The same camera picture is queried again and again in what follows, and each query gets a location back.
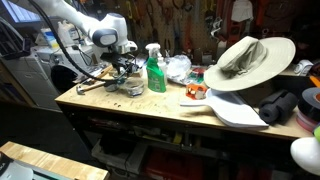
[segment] workbench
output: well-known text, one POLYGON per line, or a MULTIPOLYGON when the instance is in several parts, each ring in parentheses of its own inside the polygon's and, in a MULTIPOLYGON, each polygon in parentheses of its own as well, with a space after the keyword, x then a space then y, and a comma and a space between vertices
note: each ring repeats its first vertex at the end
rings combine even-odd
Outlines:
POLYGON ((14 142, 7 142, 0 151, 15 160, 42 168, 70 179, 106 180, 109 172, 50 153, 29 148, 14 142))
MULTIPOLYGON (((86 138, 83 131, 103 134, 108 128, 94 127, 94 125, 88 122, 88 117, 167 128, 182 132, 184 135, 195 134, 214 139, 220 136, 220 133, 231 132, 234 134, 233 137, 245 135, 248 143, 250 139, 259 137, 269 139, 264 144, 272 144, 277 140, 284 140, 289 146, 297 138, 312 136, 312 133, 303 129, 296 122, 297 108, 293 110, 291 117, 287 121, 275 123, 265 129, 235 128, 223 124, 210 107, 181 107, 179 102, 185 100, 191 100, 186 96, 185 86, 169 82, 165 93, 157 93, 148 89, 146 79, 143 94, 133 98, 128 97, 124 90, 119 89, 115 92, 107 92, 104 87, 86 92, 85 95, 78 95, 76 87, 74 87, 56 98, 57 104, 89 149, 94 144, 86 138)), ((162 145, 163 147, 169 147, 167 146, 168 143, 163 143, 162 145)), ((184 141, 183 145, 184 149, 186 149, 188 142, 184 141)), ((287 155, 290 154, 288 146, 282 148, 287 155)), ((197 152, 199 155, 215 154, 212 156, 221 157, 221 153, 217 152, 210 151, 207 153, 208 151, 199 150, 194 152, 197 152)))

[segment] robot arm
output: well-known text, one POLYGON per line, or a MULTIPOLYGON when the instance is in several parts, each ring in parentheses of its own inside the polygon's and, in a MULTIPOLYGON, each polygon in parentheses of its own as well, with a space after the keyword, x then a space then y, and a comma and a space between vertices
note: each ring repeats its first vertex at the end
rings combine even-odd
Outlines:
MULTIPOLYGON (((11 2, 37 13, 27 0, 11 2)), ((127 25, 124 17, 110 13, 102 20, 86 16, 76 11, 64 0, 34 0, 48 16, 58 16, 79 27, 98 47, 113 47, 119 54, 136 51, 137 45, 127 39, 127 25)))

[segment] wide-brimmed hat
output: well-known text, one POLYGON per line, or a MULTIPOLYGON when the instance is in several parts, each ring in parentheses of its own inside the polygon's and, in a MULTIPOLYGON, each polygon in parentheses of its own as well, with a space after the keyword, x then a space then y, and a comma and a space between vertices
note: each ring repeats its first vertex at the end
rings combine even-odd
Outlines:
POLYGON ((219 91, 237 91, 265 82, 285 70, 295 55, 287 38, 258 40, 246 36, 204 73, 204 82, 219 91))

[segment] wooden board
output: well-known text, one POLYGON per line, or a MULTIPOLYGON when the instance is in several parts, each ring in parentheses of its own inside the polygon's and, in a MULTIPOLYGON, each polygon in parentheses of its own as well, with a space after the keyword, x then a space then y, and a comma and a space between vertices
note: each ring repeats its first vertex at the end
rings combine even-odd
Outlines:
POLYGON ((22 146, 13 142, 7 142, 0 148, 0 151, 13 159, 20 160, 70 179, 106 180, 109 177, 109 172, 106 170, 22 146))
POLYGON ((188 125, 199 125, 262 136, 273 136, 285 139, 312 136, 310 132, 300 127, 296 122, 297 109, 294 109, 291 118, 286 123, 276 123, 267 129, 229 127, 224 125, 209 107, 181 107, 179 105, 180 101, 191 101, 191 99, 185 95, 186 89, 184 86, 169 82, 165 93, 153 92, 148 89, 145 76, 145 87, 141 96, 130 98, 124 90, 119 89, 115 92, 106 92, 104 87, 86 92, 85 95, 78 95, 74 87, 56 98, 56 102, 58 104, 75 107, 154 118, 159 121, 173 121, 188 125))

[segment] pegboard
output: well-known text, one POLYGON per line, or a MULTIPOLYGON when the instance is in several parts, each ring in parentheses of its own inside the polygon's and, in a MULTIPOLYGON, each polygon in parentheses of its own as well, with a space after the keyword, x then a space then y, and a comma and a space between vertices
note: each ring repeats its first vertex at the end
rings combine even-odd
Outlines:
MULTIPOLYGON (((184 49, 184 44, 186 42, 186 32, 188 17, 190 18, 190 40, 192 42, 193 48, 193 64, 200 64, 202 62, 202 53, 206 52, 212 54, 214 57, 215 48, 217 46, 217 41, 210 38, 209 32, 206 29, 205 23, 205 2, 203 0, 185 0, 186 3, 193 5, 193 8, 188 12, 182 9, 176 9, 173 0, 118 0, 118 1, 103 1, 108 13, 115 12, 119 13, 126 18, 128 26, 128 38, 134 40, 138 45, 139 52, 146 53, 145 46, 152 43, 152 32, 153 28, 158 32, 158 43, 161 45, 161 53, 165 57, 165 40, 170 41, 170 56, 175 54, 181 54, 181 50, 184 49), (199 2, 199 11, 196 11, 195 3, 199 2), (151 26, 150 17, 148 15, 148 6, 151 9, 152 5, 152 15, 154 20, 154 26, 151 26), (129 18, 129 7, 130 4, 132 17, 129 18), (162 8, 167 10, 172 10, 172 18, 166 21, 164 12, 162 8), (180 43, 175 43, 175 31, 174 28, 179 29, 180 43)), ((183 0, 174 0, 176 6, 180 7, 183 0)))

